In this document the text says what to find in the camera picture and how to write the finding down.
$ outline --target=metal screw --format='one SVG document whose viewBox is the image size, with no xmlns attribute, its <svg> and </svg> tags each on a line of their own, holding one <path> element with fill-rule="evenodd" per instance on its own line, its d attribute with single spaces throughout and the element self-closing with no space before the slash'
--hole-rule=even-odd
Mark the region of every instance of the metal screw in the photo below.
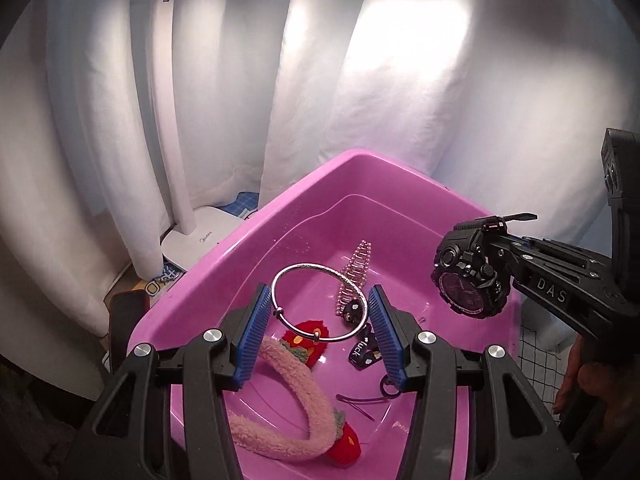
<svg viewBox="0 0 640 480">
<path fill-rule="evenodd" d="M 433 332 L 420 332 L 418 334 L 418 341 L 425 345 L 430 345 L 436 342 L 436 335 Z"/>
<path fill-rule="evenodd" d="M 140 343 L 133 349 L 133 353 L 138 357 L 144 357 L 151 353 L 151 345 L 149 343 Z"/>
<path fill-rule="evenodd" d="M 202 335 L 202 337 L 204 338 L 204 341 L 215 343 L 222 339 L 222 332 L 217 328 L 210 328 Z"/>
<path fill-rule="evenodd" d="M 504 348 L 500 345 L 491 345 L 489 346 L 489 355 L 496 359 L 500 359 L 501 357 L 504 357 Z"/>
</svg>

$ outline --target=watch face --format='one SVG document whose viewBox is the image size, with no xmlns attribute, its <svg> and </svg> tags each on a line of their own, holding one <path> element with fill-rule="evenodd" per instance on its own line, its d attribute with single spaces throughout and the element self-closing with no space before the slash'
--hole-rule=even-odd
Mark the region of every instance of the watch face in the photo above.
<svg viewBox="0 0 640 480">
<path fill-rule="evenodd" d="M 454 272 L 444 272 L 438 286 L 449 303 L 467 314 L 479 314 L 484 309 L 484 300 L 473 283 Z"/>
</svg>

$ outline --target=pink tub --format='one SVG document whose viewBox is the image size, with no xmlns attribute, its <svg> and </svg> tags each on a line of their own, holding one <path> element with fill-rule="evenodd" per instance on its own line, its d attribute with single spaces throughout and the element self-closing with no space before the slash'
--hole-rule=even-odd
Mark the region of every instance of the pink tub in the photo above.
<svg viewBox="0 0 640 480">
<path fill-rule="evenodd" d="M 499 315 L 475 320 L 453 313 L 431 283 L 433 255 L 453 224 L 486 212 L 427 177 L 371 152 L 351 150 L 334 158 L 248 219 L 185 275 L 140 321 L 129 350 L 140 342 L 157 349 L 188 343 L 216 327 L 230 308 L 246 306 L 258 282 L 270 283 L 276 272 L 299 262 L 340 269 L 361 240 L 371 242 L 369 279 L 383 285 L 389 301 L 414 314 L 425 329 L 454 346 L 482 351 L 500 344 L 517 355 L 519 304 L 512 295 Z M 278 302 L 287 319 L 298 323 L 323 319 L 331 335 L 346 332 L 335 316 L 338 281 L 299 270 L 278 285 Z M 267 335 L 284 327 L 271 319 Z M 327 396 L 356 431 L 362 455 L 347 469 L 324 457 L 290 464 L 269 460 L 236 447 L 248 480 L 396 478 L 414 406 L 414 394 L 364 406 L 371 422 L 351 406 L 335 400 L 375 397 L 385 374 L 382 362 L 357 371 L 348 354 L 354 340 L 330 344 L 314 367 Z M 251 380 L 238 393 L 225 392 L 226 409 L 275 427 L 297 438 L 307 435 L 306 416 L 277 375 L 259 360 Z M 172 390 L 172 435 L 184 446 L 182 391 Z M 458 418 L 452 478 L 463 479 L 468 443 L 468 395 L 458 391 Z"/>
</svg>

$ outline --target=silver bangle bracelet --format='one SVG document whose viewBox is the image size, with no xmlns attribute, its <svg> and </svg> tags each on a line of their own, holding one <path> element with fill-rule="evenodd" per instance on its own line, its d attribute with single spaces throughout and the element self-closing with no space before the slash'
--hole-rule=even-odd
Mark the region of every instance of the silver bangle bracelet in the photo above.
<svg viewBox="0 0 640 480">
<path fill-rule="evenodd" d="M 295 269 L 319 270 L 320 272 L 329 274 L 334 278 L 338 278 L 346 286 L 351 288 L 356 293 L 356 295 L 358 296 L 358 299 L 360 300 L 360 303 L 362 304 L 362 319 L 358 323 L 357 327 L 351 330 L 351 332 L 347 334 L 339 335 L 336 337 L 320 337 L 318 333 L 305 332 L 304 330 L 300 330 L 299 328 L 293 326 L 289 321 L 287 321 L 287 319 L 284 317 L 284 309 L 278 306 L 278 303 L 276 302 L 276 284 L 278 283 L 278 280 L 282 276 L 284 276 L 287 272 L 290 272 Z M 332 269 L 331 267 L 320 265 L 320 264 L 294 264 L 292 266 L 285 267 L 284 269 L 282 269 L 279 273 L 276 274 L 275 278 L 271 282 L 271 303 L 273 303 L 273 315 L 276 317 L 276 319 L 278 319 L 284 326 L 286 326 L 294 334 L 297 334 L 300 337 L 309 339 L 316 343 L 318 342 L 339 343 L 340 341 L 345 341 L 350 337 L 355 336 L 362 329 L 362 327 L 364 327 L 365 323 L 367 322 L 367 317 L 369 317 L 369 304 L 367 303 L 367 298 L 365 298 L 364 294 L 356 286 L 356 284 L 353 283 L 344 274 L 341 274 L 340 272 L 338 272 L 337 270 Z"/>
</svg>

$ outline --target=grid mesh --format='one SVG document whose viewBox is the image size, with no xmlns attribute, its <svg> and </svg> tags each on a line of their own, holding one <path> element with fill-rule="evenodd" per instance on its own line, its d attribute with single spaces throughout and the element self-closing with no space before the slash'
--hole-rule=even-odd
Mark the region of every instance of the grid mesh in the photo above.
<svg viewBox="0 0 640 480">
<path fill-rule="evenodd" d="M 540 399 L 551 413 L 556 393 L 564 379 L 566 364 L 555 352 L 544 351 L 537 345 L 536 332 L 524 325 L 520 326 L 518 366 L 529 380 Z"/>
</svg>

